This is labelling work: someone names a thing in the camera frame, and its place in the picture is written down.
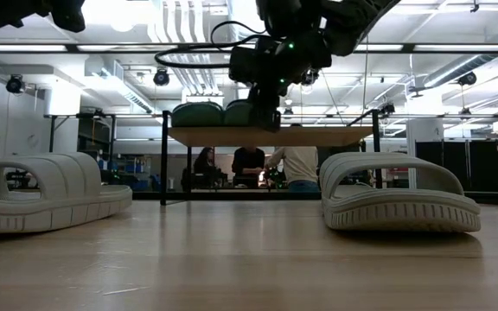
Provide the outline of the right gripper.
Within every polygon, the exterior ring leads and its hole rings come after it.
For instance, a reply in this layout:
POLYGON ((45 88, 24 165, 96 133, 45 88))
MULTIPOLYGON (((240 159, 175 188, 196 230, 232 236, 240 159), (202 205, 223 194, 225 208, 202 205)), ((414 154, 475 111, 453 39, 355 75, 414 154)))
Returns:
POLYGON ((278 95, 285 95, 291 84, 303 83, 309 72, 330 66, 331 53, 320 34, 293 35, 281 42, 265 36, 254 48, 232 50, 230 79, 252 86, 247 99, 250 125, 277 132, 278 95))

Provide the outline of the teal slide sandal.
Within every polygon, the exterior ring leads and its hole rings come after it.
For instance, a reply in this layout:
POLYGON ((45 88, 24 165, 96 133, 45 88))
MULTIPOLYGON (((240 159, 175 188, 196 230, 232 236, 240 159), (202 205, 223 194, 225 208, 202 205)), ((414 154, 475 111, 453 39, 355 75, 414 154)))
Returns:
POLYGON ((215 102, 187 102, 171 113, 172 127, 213 127, 223 125, 224 111, 215 102))
POLYGON ((245 99, 230 102, 224 109, 224 125, 233 127, 250 126, 252 124, 252 108, 252 103, 245 99))

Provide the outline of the grey slide sandal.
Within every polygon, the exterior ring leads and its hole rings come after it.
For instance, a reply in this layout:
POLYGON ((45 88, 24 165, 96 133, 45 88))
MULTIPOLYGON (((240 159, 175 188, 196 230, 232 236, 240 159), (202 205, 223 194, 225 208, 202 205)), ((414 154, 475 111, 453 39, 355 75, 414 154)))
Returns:
POLYGON ((99 166, 80 152, 0 158, 0 233, 49 232, 103 219, 131 206, 132 190, 104 185, 99 166), (33 175, 40 194, 10 191, 5 170, 33 175))
POLYGON ((478 232, 481 209, 464 195, 448 169, 401 153, 346 152, 327 158, 319 170, 322 214, 338 231, 478 232), (415 188, 343 185, 354 173, 413 168, 415 188))

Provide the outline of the wooden shelf with black legs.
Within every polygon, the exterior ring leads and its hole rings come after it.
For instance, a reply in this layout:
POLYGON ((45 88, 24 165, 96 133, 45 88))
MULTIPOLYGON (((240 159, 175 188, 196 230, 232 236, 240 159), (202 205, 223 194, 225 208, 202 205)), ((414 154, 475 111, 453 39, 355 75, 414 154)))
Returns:
POLYGON ((163 112, 161 142, 161 179, 168 178, 168 139, 171 137, 188 148, 190 168, 193 147, 236 146, 340 146, 373 137, 373 150, 380 151, 379 113, 364 114, 342 127, 293 127, 270 132, 255 127, 169 127, 170 112, 163 112))

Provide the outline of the person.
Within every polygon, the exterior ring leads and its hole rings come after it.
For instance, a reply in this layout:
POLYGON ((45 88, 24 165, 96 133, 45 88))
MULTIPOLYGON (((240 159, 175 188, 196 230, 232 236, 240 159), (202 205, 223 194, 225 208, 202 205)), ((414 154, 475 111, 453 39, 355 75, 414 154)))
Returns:
POLYGON ((233 185, 248 188, 259 186, 259 176, 265 167, 265 152, 256 147, 241 147, 235 150, 232 171, 233 185))
POLYGON ((277 147, 265 162, 266 168, 274 168, 283 163, 290 193, 319 193, 318 152, 314 146, 277 147))
POLYGON ((194 173, 199 175, 198 182, 201 186, 211 187, 214 170, 214 150, 211 147, 205 147, 194 163, 194 173))

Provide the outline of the black partition panels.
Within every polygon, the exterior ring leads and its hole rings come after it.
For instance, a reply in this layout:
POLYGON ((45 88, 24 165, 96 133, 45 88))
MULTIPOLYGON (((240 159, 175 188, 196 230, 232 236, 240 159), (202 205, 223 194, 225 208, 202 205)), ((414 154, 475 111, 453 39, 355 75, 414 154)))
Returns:
POLYGON ((498 139, 416 142, 415 152, 452 172, 466 191, 498 192, 498 139))

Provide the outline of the black table frame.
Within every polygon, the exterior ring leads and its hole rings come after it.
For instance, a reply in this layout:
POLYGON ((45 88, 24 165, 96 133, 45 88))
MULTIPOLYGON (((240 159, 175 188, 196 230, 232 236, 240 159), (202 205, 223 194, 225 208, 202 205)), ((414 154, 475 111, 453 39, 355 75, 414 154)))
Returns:
MULTIPOLYGON (((465 196, 475 200, 479 204, 498 206, 497 192, 466 192, 465 196)), ((132 194, 133 200, 156 200, 163 201, 198 201, 198 200, 320 200, 320 194, 288 192, 202 192, 202 193, 155 193, 155 192, 135 192, 132 194)))

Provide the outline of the black background rig frame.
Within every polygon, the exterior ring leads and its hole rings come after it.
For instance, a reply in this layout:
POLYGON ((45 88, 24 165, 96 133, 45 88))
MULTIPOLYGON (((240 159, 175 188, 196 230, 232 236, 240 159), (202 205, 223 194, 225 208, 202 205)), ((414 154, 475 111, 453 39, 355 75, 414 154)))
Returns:
POLYGON ((49 152, 89 151, 107 155, 114 152, 116 114, 47 114, 44 117, 49 120, 49 152))

